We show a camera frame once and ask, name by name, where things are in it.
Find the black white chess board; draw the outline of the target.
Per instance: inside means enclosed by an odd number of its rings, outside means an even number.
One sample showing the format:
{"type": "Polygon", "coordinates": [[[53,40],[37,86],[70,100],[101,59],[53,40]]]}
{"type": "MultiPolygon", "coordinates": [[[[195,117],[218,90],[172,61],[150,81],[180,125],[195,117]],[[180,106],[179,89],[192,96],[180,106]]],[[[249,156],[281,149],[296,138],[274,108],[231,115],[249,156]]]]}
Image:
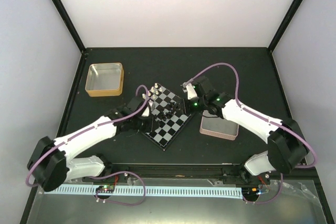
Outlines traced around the black white chess board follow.
{"type": "MultiPolygon", "coordinates": [[[[165,107],[169,102],[182,102],[182,98],[176,95],[171,90],[162,86],[163,92],[159,91],[159,95],[155,94],[155,91],[152,93],[149,90],[149,98],[154,94],[156,96],[156,100],[153,101],[156,105],[161,105],[165,107]]],[[[152,115],[155,116],[158,113],[156,109],[152,111],[152,115]]],[[[191,114],[184,114],[182,111],[178,115],[174,115],[171,119],[166,121],[158,120],[157,129],[150,133],[143,133],[143,135],[148,138],[152,143],[154,143],[161,150],[165,151],[168,146],[174,141],[174,139],[178,136],[178,134],[182,131],[183,127],[187,125],[187,123],[191,120],[191,114]]]]}

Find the pink metal tin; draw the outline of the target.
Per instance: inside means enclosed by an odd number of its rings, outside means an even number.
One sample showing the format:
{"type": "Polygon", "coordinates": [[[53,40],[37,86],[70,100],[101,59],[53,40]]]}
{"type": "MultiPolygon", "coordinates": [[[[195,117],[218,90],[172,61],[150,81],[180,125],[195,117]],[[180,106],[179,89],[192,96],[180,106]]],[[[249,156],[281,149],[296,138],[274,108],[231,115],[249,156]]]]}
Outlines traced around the pink metal tin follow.
{"type": "Polygon", "coordinates": [[[208,111],[203,112],[199,128],[201,134],[234,141],[238,136],[238,131],[238,124],[211,115],[208,111]]]}

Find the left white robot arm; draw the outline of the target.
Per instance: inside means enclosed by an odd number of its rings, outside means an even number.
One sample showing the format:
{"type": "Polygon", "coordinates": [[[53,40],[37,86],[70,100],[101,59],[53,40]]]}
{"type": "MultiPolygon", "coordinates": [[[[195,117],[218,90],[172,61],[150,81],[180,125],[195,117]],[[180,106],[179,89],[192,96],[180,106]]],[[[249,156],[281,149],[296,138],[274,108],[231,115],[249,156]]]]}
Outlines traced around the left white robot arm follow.
{"type": "Polygon", "coordinates": [[[113,174],[111,166],[99,156],[80,158],[79,154],[122,132],[151,132],[155,128],[154,107],[149,97],[136,96],[73,133],[55,139],[41,138],[27,163],[26,185],[52,191],[75,178],[97,177],[102,182],[108,181],[113,174]]]}

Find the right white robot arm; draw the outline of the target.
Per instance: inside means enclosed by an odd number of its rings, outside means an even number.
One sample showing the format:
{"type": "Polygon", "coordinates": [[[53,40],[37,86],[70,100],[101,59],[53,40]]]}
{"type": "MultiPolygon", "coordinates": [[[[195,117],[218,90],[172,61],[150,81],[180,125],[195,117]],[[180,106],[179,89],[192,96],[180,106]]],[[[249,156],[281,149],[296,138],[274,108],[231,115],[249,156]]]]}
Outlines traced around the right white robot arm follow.
{"type": "Polygon", "coordinates": [[[185,82],[182,87],[187,95],[183,101],[185,112],[207,111],[238,124],[267,144],[266,151],[251,156],[238,171],[243,183],[250,184],[265,172],[289,174],[309,153],[299,140],[303,134],[295,120],[275,119],[242,103],[237,104],[231,95],[216,91],[205,76],[185,82]]]}

